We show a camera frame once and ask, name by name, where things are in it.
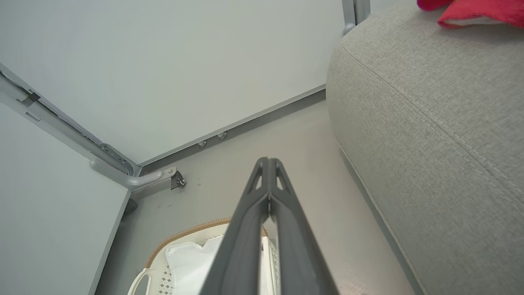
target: red fabric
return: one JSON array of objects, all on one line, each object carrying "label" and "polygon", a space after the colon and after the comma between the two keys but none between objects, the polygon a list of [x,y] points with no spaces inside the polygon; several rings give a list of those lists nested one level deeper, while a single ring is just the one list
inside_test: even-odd
[{"label": "red fabric", "polygon": [[439,18],[439,25],[445,28],[457,28],[461,26],[447,24],[445,21],[481,16],[524,28],[524,0],[456,0]]},{"label": "red fabric", "polygon": [[453,0],[417,0],[417,5],[422,10],[432,11],[442,6],[450,5],[452,2]]}]

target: white fabric in basket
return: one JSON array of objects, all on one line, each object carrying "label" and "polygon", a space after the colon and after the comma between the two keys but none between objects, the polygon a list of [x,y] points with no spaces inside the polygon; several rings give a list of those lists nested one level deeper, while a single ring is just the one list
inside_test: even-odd
[{"label": "white fabric in basket", "polygon": [[[166,259],[171,271],[173,295],[198,295],[224,236],[207,240],[203,247],[188,242],[174,245],[166,250]],[[268,291],[265,277],[268,266],[261,264],[260,295]]]}]

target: gray fabric upholstery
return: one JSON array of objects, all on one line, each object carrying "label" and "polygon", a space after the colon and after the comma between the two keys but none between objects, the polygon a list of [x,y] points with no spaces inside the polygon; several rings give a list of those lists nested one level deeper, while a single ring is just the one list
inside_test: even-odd
[{"label": "gray fabric upholstery", "polygon": [[335,49],[333,130],[429,294],[524,292],[524,30],[416,1]]}]

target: floor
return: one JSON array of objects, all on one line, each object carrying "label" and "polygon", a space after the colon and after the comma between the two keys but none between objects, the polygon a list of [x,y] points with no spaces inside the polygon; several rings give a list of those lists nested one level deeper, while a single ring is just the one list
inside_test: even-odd
[{"label": "floor", "polygon": [[[325,100],[177,161],[185,188],[135,196],[138,208],[122,220],[96,294],[127,294],[165,238],[231,216],[262,156],[284,164],[340,294],[414,294],[405,261],[340,154]],[[274,239],[274,224],[265,227]]]}]

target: white partition panel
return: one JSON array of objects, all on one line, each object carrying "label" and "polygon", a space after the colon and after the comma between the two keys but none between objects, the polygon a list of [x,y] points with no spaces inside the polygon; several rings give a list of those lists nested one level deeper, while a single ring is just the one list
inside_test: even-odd
[{"label": "white partition panel", "polygon": [[341,0],[19,0],[0,62],[147,161],[322,87]]},{"label": "white partition panel", "polygon": [[0,162],[0,293],[93,294],[127,189],[2,103]]}]

